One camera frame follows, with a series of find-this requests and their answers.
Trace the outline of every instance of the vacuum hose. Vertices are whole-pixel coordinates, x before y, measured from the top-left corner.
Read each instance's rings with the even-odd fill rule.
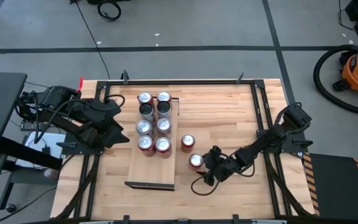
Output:
[[[358,114],[358,107],[350,105],[349,103],[346,103],[338,98],[336,98],[334,95],[330,94],[330,92],[327,91],[327,89],[324,88],[323,84],[321,84],[320,80],[320,70],[323,63],[332,55],[342,52],[342,51],[350,51],[354,52],[355,54],[358,54],[358,46],[355,45],[341,45],[339,47],[336,47],[335,49],[328,50],[318,61],[316,66],[314,67],[313,71],[313,81],[316,85],[317,90],[329,101],[333,102],[334,104],[340,106],[341,108],[351,111],[353,113]]]

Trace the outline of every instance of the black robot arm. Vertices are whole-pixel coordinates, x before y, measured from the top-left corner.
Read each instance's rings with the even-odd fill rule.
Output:
[[[41,140],[45,130],[55,125],[69,133],[87,147],[111,147],[113,144],[129,142],[121,134],[123,128],[114,120],[121,112],[121,105],[114,100],[104,102],[92,98],[81,98],[81,92],[63,86],[51,86],[43,93],[23,92],[16,103],[17,114],[26,121],[48,122],[38,135],[35,143]]]
[[[300,103],[295,103],[279,112],[274,125],[264,132],[263,135],[259,136],[258,140],[251,145],[239,148],[230,156],[223,154],[219,147],[213,146],[213,148],[203,156],[206,168],[209,169],[206,173],[200,173],[203,175],[204,182],[213,186],[215,179],[218,183],[224,182],[234,173],[243,173],[253,165],[258,153],[262,151],[280,153],[281,146],[289,135],[304,131],[310,126],[310,121],[310,116],[302,110]],[[311,141],[303,141],[302,143],[302,147],[307,147],[312,144]],[[276,181],[277,185],[299,215],[310,215],[310,213],[302,208],[286,185],[280,180],[271,162],[268,164],[267,173],[273,177],[274,181]]]

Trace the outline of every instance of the wooden tray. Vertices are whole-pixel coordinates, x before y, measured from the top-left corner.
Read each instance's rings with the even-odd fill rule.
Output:
[[[154,99],[154,105],[157,105],[157,100]],[[178,112],[179,101],[172,100],[171,108],[171,144],[172,155],[169,158],[161,158],[155,154],[152,157],[146,157],[137,147],[137,140],[139,135],[135,131],[135,136],[132,142],[131,164],[129,166],[128,181],[125,184],[133,189],[153,189],[153,190],[174,190],[175,183],[175,158],[177,149],[177,128],[178,128]],[[155,117],[158,118],[157,110],[155,110]],[[137,114],[136,121],[142,119],[141,115]],[[154,140],[157,140],[158,133],[154,128]]]

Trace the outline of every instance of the soda can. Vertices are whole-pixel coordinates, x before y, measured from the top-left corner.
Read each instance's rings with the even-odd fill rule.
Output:
[[[160,92],[157,95],[157,102],[160,103],[162,101],[166,101],[168,103],[171,103],[171,101],[172,101],[171,94],[169,94],[169,92],[167,92],[167,91]]]
[[[153,105],[153,96],[149,92],[142,92],[137,96],[137,100],[140,104],[142,103],[150,103]]]
[[[155,154],[153,139],[150,136],[141,136],[137,142],[137,146],[145,156],[149,157]]]
[[[161,137],[170,138],[172,124],[168,118],[161,118],[157,121],[157,131]]]
[[[139,106],[139,112],[145,120],[150,121],[152,124],[155,124],[153,105],[151,105],[150,103],[142,103]]]
[[[155,142],[155,150],[158,152],[159,156],[162,158],[168,158],[172,154],[172,145],[166,137],[160,137]]]
[[[158,118],[171,119],[171,104],[166,101],[161,101],[157,104]]]
[[[189,158],[189,168],[192,171],[199,171],[204,164],[203,156],[200,154],[192,154]]]
[[[180,149],[185,153],[189,153],[193,150],[195,143],[196,139],[193,136],[187,134],[181,139]]]
[[[150,121],[141,120],[136,124],[136,131],[139,136],[148,135],[153,137],[153,125]]]

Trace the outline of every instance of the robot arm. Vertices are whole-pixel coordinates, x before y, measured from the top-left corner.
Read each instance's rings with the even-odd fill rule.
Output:
[[[121,134],[123,128],[114,120],[121,112],[121,105],[114,100],[100,102],[92,98],[81,98],[81,92],[63,86],[51,86],[43,93],[23,92],[16,103],[17,114],[30,122],[48,122],[51,125],[74,134],[76,140],[87,147],[111,147],[113,144],[129,142]],[[72,119],[81,123],[77,126]],[[39,141],[44,134],[36,134]]]

